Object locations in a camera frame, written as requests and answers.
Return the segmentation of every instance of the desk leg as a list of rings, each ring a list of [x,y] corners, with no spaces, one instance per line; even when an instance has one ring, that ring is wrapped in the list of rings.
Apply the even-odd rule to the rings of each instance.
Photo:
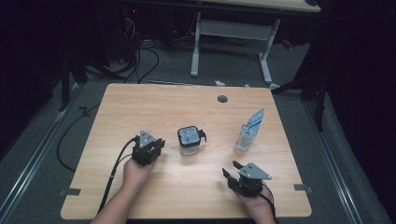
[[[272,83],[270,70],[268,69],[267,57],[268,57],[268,54],[270,52],[271,46],[272,46],[272,44],[274,42],[274,38],[275,38],[275,35],[276,35],[276,32],[277,32],[277,28],[279,27],[279,23],[280,23],[280,19],[276,19],[275,22],[274,22],[274,25],[273,25],[273,27],[271,29],[271,33],[270,33],[270,36],[268,38],[265,51],[264,51],[264,53],[260,53],[259,54],[260,65],[262,66],[262,75],[264,76],[264,81],[267,84],[271,84]]]
[[[195,46],[194,52],[192,54],[192,63],[191,63],[191,76],[198,76],[198,67],[199,67],[199,38],[201,34],[201,12],[197,12],[197,22],[195,27]]]

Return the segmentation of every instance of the human hand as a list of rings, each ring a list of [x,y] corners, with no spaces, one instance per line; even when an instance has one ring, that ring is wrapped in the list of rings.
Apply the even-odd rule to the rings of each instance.
[[[242,201],[244,206],[247,209],[248,214],[251,218],[253,218],[257,224],[273,224],[274,216],[271,210],[271,204],[269,204],[264,198],[256,196],[256,197],[244,197],[241,194],[234,191],[239,200]],[[262,188],[261,194],[265,196],[267,199],[272,201],[272,194],[270,190],[266,187]]]
[[[129,159],[124,164],[121,188],[138,192],[148,180],[156,162],[157,160],[149,165],[141,166],[136,161]]]

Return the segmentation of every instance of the dark background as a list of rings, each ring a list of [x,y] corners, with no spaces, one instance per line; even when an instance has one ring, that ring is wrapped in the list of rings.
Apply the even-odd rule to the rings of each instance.
[[[321,5],[324,15],[351,15],[356,20],[321,25],[283,20],[276,42],[286,38],[293,44],[311,43],[296,79],[317,71],[330,74],[326,90],[346,138],[380,202],[396,222],[396,3],[322,1]],[[122,38],[107,35],[104,24],[108,20],[101,10],[74,2],[14,1],[2,5],[1,158],[29,118],[51,97],[62,73],[65,49],[73,47],[102,65],[125,53]],[[160,38],[168,45],[173,30],[185,32],[190,24],[186,21],[191,20],[191,12],[170,9],[141,8],[139,13],[142,35]],[[108,17],[116,21],[117,16],[115,9]],[[119,40],[118,45],[111,45],[113,38]]]

